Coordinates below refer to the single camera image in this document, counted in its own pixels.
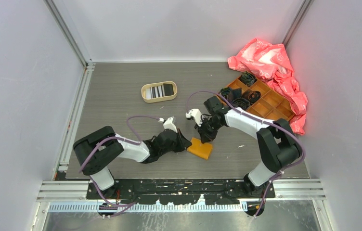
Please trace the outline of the orange card holder wallet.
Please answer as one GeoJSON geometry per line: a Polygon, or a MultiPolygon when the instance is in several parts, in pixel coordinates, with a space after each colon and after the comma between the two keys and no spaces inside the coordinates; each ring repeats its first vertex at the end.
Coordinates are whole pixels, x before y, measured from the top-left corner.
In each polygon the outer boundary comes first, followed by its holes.
{"type": "Polygon", "coordinates": [[[211,143],[202,143],[200,139],[192,137],[192,145],[187,148],[187,152],[194,154],[202,159],[208,160],[213,150],[211,143]]]}

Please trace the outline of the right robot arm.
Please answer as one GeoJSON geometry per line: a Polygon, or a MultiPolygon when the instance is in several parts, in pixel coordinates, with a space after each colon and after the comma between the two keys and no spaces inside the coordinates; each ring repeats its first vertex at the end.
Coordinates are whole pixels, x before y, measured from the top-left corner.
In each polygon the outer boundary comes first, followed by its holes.
{"type": "Polygon", "coordinates": [[[269,120],[245,110],[225,105],[217,96],[204,102],[208,115],[199,109],[186,112],[187,119],[195,121],[195,130],[202,143],[212,142],[222,127],[235,128],[257,140],[260,163],[244,176],[244,191],[255,198],[263,185],[302,156],[302,148],[285,119],[269,120]]]}

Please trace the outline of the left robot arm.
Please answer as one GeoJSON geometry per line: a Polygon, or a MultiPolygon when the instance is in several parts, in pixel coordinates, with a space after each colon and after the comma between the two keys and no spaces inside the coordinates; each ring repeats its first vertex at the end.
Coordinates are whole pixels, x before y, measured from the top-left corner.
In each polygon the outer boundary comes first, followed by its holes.
{"type": "Polygon", "coordinates": [[[85,176],[90,176],[98,192],[106,199],[117,193],[116,181],[107,167],[116,158],[131,159],[149,164],[166,153],[187,150],[192,143],[180,129],[164,129],[149,140],[137,142],[116,134],[111,126],[105,126],[73,144],[73,151],[85,176]]]}

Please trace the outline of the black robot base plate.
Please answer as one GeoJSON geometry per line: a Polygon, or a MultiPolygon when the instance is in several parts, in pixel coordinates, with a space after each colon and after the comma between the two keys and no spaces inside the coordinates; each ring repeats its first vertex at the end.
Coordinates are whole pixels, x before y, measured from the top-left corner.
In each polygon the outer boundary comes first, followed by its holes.
{"type": "Polygon", "coordinates": [[[234,205],[241,199],[261,199],[265,188],[251,191],[242,179],[118,179],[102,193],[124,204],[194,205],[203,198],[206,205],[234,205]]]}

